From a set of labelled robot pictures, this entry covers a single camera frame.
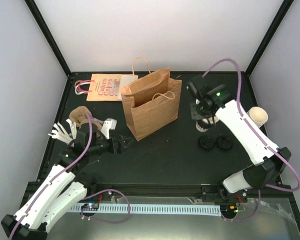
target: cable tray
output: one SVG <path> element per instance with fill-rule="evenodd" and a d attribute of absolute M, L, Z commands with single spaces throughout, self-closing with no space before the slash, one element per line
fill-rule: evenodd
<path fill-rule="evenodd" d="M 68 213 L 80 213 L 84 203 L 77 203 Z M 167 214 L 167 215 L 207 215 L 221 216 L 220 206 L 214 205 L 170 205 L 170 204 L 130 204 L 131 214 Z M 84 213 L 126 214 L 127 204 L 101 203 L 96 210 L 85 210 Z"/>

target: white paper cup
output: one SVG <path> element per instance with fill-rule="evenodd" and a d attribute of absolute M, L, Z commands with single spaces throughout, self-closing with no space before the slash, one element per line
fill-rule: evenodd
<path fill-rule="evenodd" d="M 254 106 L 248 112 L 247 115 L 260 128 L 263 124 L 268 121 L 268 113 L 261 107 Z"/>
<path fill-rule="evenodd" d="M 195 127 L 199 132 L 206 132 L 209 130 L 209 128 L 211 127 L 211 125 L 213 125 L 214 123 L 217 123 L 219 121 L 219 118 L 217 116 L 214 116 L 214 120 L 212 117 L 204 118 L 201 120 L 202 122 L 204 122 L 203 125 L 206 125 L 207 128 L 205 128 L 204 126 L 200 126 L 198 121 L 195 123 Z"/>

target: brown paper bag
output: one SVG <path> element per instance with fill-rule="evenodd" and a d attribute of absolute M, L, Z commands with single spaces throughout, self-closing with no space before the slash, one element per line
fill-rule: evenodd
<path fill-rule="evenodd" d="M 119 88 L 126 124 L 137 141 L 178 118 L 181 80 L 170 78 L 170 68 L 160 69 Z"/>

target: metal enclosure frame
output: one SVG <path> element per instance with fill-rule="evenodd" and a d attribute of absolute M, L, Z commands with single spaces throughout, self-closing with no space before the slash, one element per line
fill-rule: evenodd
<path fill-rule="evenodd" d="M 56 117 L 55 117 L 55 122 L 58 122 L 61 119 L 61 116 L 63 115 L 64 109 L 65 109 L 65 106 L 66 106 L 66 103 L 67 103 L 67 99 L 68 99 L 68 96 L 69 96 L 69 92 L 70 92 L 70 89 L 71 89 L 71 85 L 72 85 L 71 82 L 75 78 L 74 75 L 77 74 L 77 72 L 72 72 L 70 70 L 70 68 L 69 68 L 65 58 L 63 57 L 63 55 L 62 55 L 62 53 L 61 53 L 61 51 L 60 51 L 60 49 L 59 49 L 59 47 L 58 47 L 58 45 L 57 45 L 57 43 L 54 39 L 52 33 L 50 32 L 49 27 L 46 24 L 46 22 L 45 22 L 45 20 L 42 16 L 38 6 L 37 6 L 35 0 L 24 0 L 24 1 L 27 4 L 29 10 L 31 11 L 35 21 L 38 24 L 38 26 L 40 27 L 40 29 L 41 29 L 44 37 L 46 38 L 48 44 L 50 45 L 54 55 L 56 56 L 57 60 L 59 61 L 65 75 L 67 76 L 67 82 L 66 82 L 66 85 L 65 85 L 65 88 L 64 88 L 64 91 L 63 91 L 63 94 L 62 94 L 61 102 L 60 102 L 60 105 L 58 107 L 57 114 L 56 114 Z M 249 63 L 247 69 L 242 73 L 249 80 L 248 85 L 251 89 L 252 89 L 252 86 L 251 86 L 249 77 L 252 74 L 252 72 L 254 71 L 256 65 L 258 64 L 260 58 L 262 57 L 264 51 L 267 48 L 269 42 L 271 41 L 272 37 L 276 33 L 279 25 L 281 24 L 282 20 L 284 19 L 286 13 L 288 12 L 288 10 L 289 10 L 289 8 L 290 8 L 290 6 L 292 5 L 293 2 L 294 2 L 294 0 L 283 0 L 282 1 L 282 4 L 281 4 L 280 8 L 278 9 L 276 15 L 274 16 L 274 18 L 273 18 L 266 34 L 264 35 L 264 37 L 263 37 L 259 47 L 257 48 L 253 58 L 251 59 L 251 62 Z M 25 191 L 25 194 L 24 194 L 21 205 L 23 205 L 24 203 L 26 203 L 28 201 L 28 198 L 40 186 L 40 184 L 41 184 L 40 182 L 42 182 L 45 179 L 47 171 L 48 171 L 48 167 L 47 167 L 48 159 L 50 158 L 53 147 L 54 147 L 53 140 L 51 138 L 49 138 L 48 143 L 47 143 L 47 147 L 46 147 L 43 159 L 42 159 L 42 163 L 41 163 L 41 166 L 40 166 L 40 170 L 39 170 L 39 173 L 38 173 L 38 176 L 37 176 L 37 182 L 29 182 L 28 183 L 28 186 L 26 188 L 26 191 Z M 181 196 L 194 194 L 198 190 L 200 190 L 200 189 L 197 189 L 195 186 L 193 186 L 193 187 L 189 186 L 189 189 L 185 189 L 184 190 L 184 195 L 181 193 Z M 121 189 L 121 191 L 125 191 L 125 192 L 128 191 L 129 192 L 129 188 L 126 188 L 126 189 L 123 188 L 123 189 Z M 149 186 L 145 187 L 142 190 L 142 195 L 147 196 L 148 195 L 147 191 L 149 191 Z M 293 210 L 295 220 L 296 220 L 297 225 L 298 225 L 299 232 L 300 232 L 300 212 L 299 212 L 299 209 L 298 209 L 298 206 L 297 206 L 297 203 L 296 203 L 296 200 L 295 200 L 295 197 L 294 197 L 293 193 L 278 191 L 278 190 L 275 190 L 275 189 L 263 189 L 261 191 L 261 194 L 262 194 L 263 198 L 288 198 L 289 202 L 290 202 L 290 205 L 291 205 L 291 208 Z M 256 190 L 250 190 L 249 194 L 248 194 L 248 197 L 257 198 L 258 197 L 258 192 Z"/>

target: paper bag handle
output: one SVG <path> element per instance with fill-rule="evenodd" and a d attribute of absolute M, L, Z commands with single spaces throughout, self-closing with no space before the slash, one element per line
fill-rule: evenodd
<path fill-rule="evenodd" d="M 167 91 L 167 93 L 172 93 L 172 94 L 173 94 L 173 98 L 168 97 L 168 96 L 166 96 L 166 95 L 164 95 L 164 94 L 162 94 L 162 93 L 156 93 L 155 95 L 153 95 L 152 100 L 155 99 L 155 96 L 156 96 L 156 95 L 161 95 L 161 96 L 164 96 L 165 98 L 171 99 L 171 100 L 173 100 L 173 99 L 176 98 L 176 95 L 175 95 L 172 91 Z"/>
<path fill-rule="evenodd" d="M 151 73 L 150 67 L 149 67 L 149 64 L 148 64 L 147 60 L 145 60 L 142 56 L 138 56 L 138 57 L 136 57 L 136 58 L 133 60 L 133 63 L 132 63 L 132 74 L 133 74 L 133 76 L 135 76 L 134 65 L 135 65 L 135 62 L 136 62 L 138 59 L 142 59 L 142 60 L 145 62 L 146 67 L 148 68 L 149 73 Z"/>

